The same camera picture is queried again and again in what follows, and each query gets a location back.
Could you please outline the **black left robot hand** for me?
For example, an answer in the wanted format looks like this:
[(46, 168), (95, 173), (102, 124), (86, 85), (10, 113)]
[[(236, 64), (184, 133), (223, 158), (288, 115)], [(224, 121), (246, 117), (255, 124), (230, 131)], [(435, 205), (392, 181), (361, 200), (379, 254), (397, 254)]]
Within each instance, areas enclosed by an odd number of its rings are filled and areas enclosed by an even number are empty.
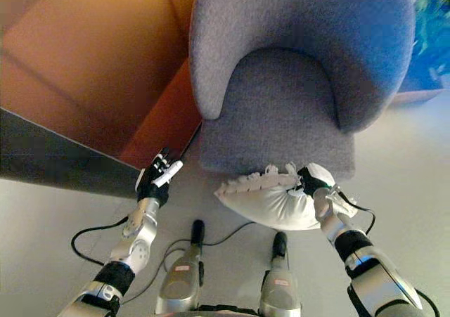
[(159, 207), (165, 205), (169, 198), (169, 184), (183, 165), (169, 148), (160, 150), (139, 173), (135, 184), (137, 202), (150, 198), (156, 199)]

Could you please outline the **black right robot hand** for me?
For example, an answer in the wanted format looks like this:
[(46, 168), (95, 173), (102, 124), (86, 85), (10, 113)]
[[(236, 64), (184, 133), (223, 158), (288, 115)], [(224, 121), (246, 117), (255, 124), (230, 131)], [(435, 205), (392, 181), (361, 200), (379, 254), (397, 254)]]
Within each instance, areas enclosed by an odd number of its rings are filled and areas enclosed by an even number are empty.
[(288, 191), (288, 194), (295, 197), (303, 195), (313, 196), (314, 192), (320, 188), (331, 189), (335, 184), (335, 179), (331, 173), (321, 165), (310, 162), (305, 167), (297, 171), (298, 182), (296, 186)]

